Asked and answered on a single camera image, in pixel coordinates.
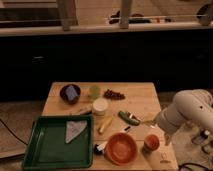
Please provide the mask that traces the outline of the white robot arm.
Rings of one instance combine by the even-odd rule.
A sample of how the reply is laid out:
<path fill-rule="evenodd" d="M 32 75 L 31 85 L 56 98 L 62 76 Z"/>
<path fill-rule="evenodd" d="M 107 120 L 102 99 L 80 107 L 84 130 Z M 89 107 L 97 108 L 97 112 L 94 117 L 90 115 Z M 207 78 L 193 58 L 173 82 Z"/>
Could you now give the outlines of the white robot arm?
<path fill-rule="evenodd" d="M 172 103 L 161 110 L 153 122 L 164 132 L 165 145 L 187 121 L 194 121 L 213 133 L 213 95 L 203 89 L 177 92 Z"/>

